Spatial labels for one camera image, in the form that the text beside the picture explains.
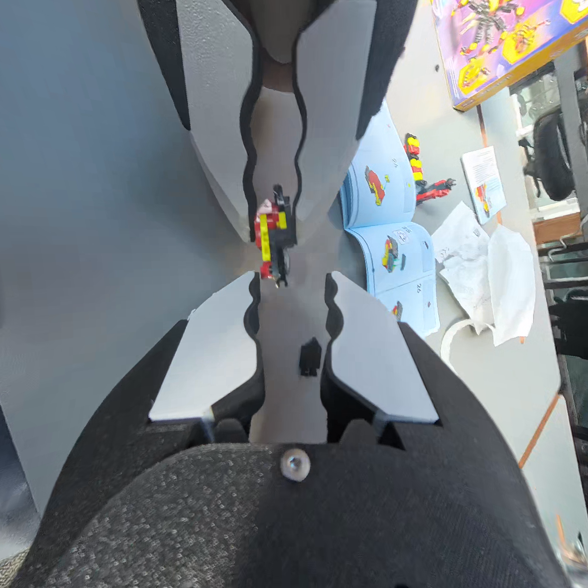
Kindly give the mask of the crumpled white paper bag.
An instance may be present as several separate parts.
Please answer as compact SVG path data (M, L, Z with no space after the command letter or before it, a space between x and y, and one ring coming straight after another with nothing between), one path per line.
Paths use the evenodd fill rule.
M526 338L533 325L536 302L533 254L521 234L502 224L489 239L488 280L494 345Z

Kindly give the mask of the red yellow toy leg assembly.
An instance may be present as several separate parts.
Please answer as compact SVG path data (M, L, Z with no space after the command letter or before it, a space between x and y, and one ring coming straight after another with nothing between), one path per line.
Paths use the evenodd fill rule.
M404 149L409 160L409 165L416 186L425 186L422 161L420 159L420 141L415 135L407 133L405 135Z

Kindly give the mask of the yellow black red brick assembly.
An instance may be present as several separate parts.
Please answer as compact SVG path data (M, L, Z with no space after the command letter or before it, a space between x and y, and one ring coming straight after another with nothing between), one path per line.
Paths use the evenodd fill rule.
M288 286L289 252L297 244L295 221L290 198L280 184L273 186L273 201L266 199L254 218L254 238L261 252L260 276L276 286Z

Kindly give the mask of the crumpled clear plastic bags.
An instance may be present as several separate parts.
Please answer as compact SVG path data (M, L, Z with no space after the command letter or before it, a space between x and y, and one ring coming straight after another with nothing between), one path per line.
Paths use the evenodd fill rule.
M432 235L439 275L472 322L476 334L494 324L488 277L489 236L460 202Z

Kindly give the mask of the open blue instruction booklet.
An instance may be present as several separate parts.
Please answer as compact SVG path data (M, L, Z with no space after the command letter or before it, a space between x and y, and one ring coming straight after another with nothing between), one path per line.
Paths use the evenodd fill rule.
M413 222L421 178L383 99L340 189L343 228L364 254L367 292L424 338L440 322L433 241Z

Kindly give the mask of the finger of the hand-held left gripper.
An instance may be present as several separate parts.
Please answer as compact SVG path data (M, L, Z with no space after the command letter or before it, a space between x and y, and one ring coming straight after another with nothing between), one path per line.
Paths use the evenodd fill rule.
M177 1L190 139L240 239L253 241L256 150L251 132L261 51L238 1Z
M298 156L298 222L327 213L358 146L376 1L334 1L300 33L295 89L305 115Z

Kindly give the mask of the black sloped toy brick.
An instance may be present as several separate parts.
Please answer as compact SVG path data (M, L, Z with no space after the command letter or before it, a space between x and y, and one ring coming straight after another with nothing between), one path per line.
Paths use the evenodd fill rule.
M318 339L313 336L300 347L299 375L305 378L318 376L321 365L322 347Z

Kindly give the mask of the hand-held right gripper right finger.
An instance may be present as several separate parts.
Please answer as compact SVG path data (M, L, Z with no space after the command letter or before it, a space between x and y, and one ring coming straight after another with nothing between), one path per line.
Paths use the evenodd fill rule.
M320 377L328 422L434 424L437 410L391 311L338 271L325 278L329 335Z

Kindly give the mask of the white paper strip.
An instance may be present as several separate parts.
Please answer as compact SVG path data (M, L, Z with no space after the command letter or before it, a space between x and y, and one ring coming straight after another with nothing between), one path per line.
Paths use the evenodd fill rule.
M443 335L443 339L440 344L439 355L440 355L440 358L444 361L444 363L450 369L452 369L452 371L455 371L455 369L451 363L451 349L452 349L453 339L461 330L469 328L469 327L474 329L474 334L477 334L477 332L475 330L474 321L471 319L464 319L464 320L460 320L460 321L452 324L445 331L445 334Z

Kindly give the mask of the black office chair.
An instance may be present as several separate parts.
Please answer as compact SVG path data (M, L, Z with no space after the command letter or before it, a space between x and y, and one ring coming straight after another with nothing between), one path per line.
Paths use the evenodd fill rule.
M523 173L532 181L534 199L562 202L575 195L571 147L564 123L560 89L553 62L510 88L518 122Z

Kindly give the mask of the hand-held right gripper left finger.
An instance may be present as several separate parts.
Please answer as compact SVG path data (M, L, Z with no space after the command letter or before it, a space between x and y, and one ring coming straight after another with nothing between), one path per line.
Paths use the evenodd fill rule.
M265 401L260 301L260 275L248 271L190 313L151 422L251 421Z

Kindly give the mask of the red black toy claw assembly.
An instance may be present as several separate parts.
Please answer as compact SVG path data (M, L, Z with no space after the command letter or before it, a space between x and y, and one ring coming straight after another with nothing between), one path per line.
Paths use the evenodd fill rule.
M423 204L437 198L443 198L451 192L452 188L456 185L456 181L452 178L439 180L435 183L426 185L423 181L417 182L420 189L416 195L416 206Z

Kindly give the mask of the white leaflet with figure print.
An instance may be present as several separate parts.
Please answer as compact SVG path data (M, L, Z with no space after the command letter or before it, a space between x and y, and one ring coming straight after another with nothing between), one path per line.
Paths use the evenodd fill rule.
M494 146L466 152L461 163L480 225L487 224L506 207Z

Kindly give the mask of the purple yellow toy box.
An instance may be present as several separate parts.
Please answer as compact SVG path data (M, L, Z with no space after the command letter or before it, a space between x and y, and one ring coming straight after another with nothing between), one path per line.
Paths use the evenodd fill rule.
M587 37L587 1L431 1L453 108L466 112Z

